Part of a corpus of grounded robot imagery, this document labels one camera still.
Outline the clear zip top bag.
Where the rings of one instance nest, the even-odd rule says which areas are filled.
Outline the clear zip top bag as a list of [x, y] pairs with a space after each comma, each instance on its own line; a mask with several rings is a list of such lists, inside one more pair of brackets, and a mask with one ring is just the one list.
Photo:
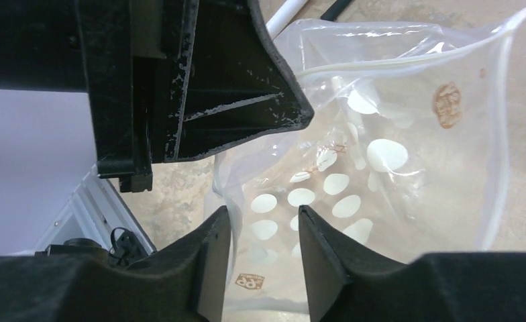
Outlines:
[[300, 19], [274, 45], [315, 114], [215, 157], [226, 311], [308, 311], [298, 208], [399, 262], [493, 243], [509, 185], [506, 82], [526, 7], [455, 30]]

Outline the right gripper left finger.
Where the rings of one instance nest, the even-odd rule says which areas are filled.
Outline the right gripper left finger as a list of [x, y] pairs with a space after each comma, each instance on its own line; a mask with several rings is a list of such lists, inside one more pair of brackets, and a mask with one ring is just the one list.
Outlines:
[[0, 321], [220, 321], [230, 239], [222, 206], [127, 268], [85, 254], [0, 257]]

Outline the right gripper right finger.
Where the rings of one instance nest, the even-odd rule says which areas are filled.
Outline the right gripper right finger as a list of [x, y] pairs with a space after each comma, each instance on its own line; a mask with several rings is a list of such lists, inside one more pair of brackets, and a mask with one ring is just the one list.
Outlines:
[[312, 321], [526, 321], [526, 252], [391, 260], [299, 208]]

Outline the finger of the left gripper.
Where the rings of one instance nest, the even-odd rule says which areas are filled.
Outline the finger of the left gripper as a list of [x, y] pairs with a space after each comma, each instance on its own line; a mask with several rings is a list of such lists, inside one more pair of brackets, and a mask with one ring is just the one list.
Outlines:
[[200, 160], [314, 115], [257, 1], [164, 1], [156, 62], [154, 163]]

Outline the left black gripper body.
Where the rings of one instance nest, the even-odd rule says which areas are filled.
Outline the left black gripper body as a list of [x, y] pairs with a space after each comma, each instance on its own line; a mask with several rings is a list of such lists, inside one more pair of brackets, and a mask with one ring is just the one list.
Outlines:
[[0, 89], [86, 93], [101, 178], [152, 188], [160, 1], [0, 1]]

